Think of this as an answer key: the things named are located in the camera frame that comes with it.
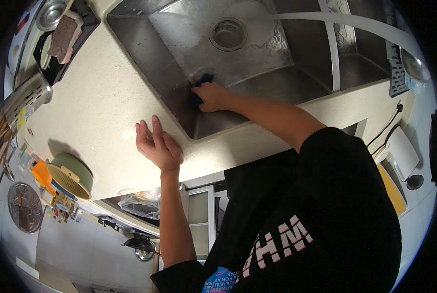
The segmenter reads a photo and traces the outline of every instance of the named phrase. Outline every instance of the white appliance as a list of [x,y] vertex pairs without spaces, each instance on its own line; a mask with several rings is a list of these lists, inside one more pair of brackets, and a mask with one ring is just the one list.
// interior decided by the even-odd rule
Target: white appliance
[[401,127],[396,124],[388,134],[386,148],[394,158],[394,169],[405,182],[420,162],[419,156]]

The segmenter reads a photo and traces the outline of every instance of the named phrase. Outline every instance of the stainless steel sink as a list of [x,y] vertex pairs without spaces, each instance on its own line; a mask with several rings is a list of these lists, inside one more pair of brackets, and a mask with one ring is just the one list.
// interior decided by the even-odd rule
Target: stainless steel sink
[[185,132],[200,139],[247,121],[192,104],[190,88],[204,73],[233,91],[295,105],[390,76],[385,41],[376,35],[321,21],[248,17],[324,9],[386,22],[374,0],[124,0],[107,22]]

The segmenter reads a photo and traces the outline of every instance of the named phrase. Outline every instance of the white countertop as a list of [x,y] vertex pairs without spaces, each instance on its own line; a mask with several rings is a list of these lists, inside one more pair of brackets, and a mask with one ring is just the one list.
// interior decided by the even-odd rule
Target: white countertop
[[[96,1],[102,23],[54,85],[52,101],[28,119],[26,140],[43,159],[71,150],[94,174],[92,199],[156,188],[160,172],[135,146],[135,123],[156,114],[184,152],[180,181],[235,167],[289,149],[280,138],[245,123],[200,140],[190,139],[124,51],[105,21],[119,1]],[[344,128],[376,115],[389,81],[331,94],[300,105],[328,126]]]

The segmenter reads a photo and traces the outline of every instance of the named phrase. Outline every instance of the person's left hand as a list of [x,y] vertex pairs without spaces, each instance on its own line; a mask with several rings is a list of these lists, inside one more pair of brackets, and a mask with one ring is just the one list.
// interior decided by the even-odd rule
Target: person's left hand
[[137,149],[157,165],[162,173],[179,171],[184,160],[181,148],[168,133],[163,131],[160,120],[155,115],[152,116],[152,124],[152,133],[145,121],[135,124]]

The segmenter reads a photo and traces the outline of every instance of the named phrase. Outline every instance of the black t-shirt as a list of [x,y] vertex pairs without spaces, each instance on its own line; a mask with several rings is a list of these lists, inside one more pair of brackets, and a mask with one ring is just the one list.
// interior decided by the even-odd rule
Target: black t-shirt
[[363,141],[328,127],[225,172],[230,201],[209,256],[151,276],[159,292],[389,292],[401,231]]

